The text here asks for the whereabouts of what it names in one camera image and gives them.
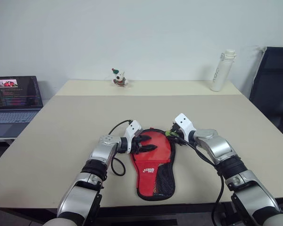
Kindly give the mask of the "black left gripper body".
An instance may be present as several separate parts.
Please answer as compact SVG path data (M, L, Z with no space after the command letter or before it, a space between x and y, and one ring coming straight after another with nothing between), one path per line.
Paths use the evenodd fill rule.
M134 137L131 142L131 154L139 154L142 151L142 135Z

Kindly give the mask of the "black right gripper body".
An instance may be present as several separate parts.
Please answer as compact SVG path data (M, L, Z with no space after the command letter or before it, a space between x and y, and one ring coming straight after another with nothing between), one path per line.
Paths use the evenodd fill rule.
M176 143L179 144L179 145L184 145L185 144L185 142L184 142L184 134L180 130L179 125L176 124L176 123L173 123L171 129L175 129L176 133L175 134L170 134L170 136L179 137L180 138L180 142L176 142Z

